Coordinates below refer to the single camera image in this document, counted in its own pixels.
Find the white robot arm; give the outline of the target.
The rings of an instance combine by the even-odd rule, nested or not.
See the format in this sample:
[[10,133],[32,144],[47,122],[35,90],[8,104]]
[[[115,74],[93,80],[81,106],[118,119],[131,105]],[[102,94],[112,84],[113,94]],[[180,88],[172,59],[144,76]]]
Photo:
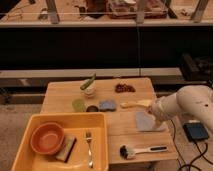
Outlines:
[[184,86],[169,96],[157,98],[149,109],[155,117],[153,129],[182,114],[195,117],[213,133],[213,89],[208,86]]

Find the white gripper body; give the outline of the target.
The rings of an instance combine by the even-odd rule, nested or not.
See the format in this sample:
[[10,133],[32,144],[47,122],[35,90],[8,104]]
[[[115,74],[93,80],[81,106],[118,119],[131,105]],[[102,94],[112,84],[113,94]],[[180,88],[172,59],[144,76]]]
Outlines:
[[166,117],[161,110],[158,100],[154,100],[148,107],[148,112],[155,117],[155,124],[161,125],[165,120]]

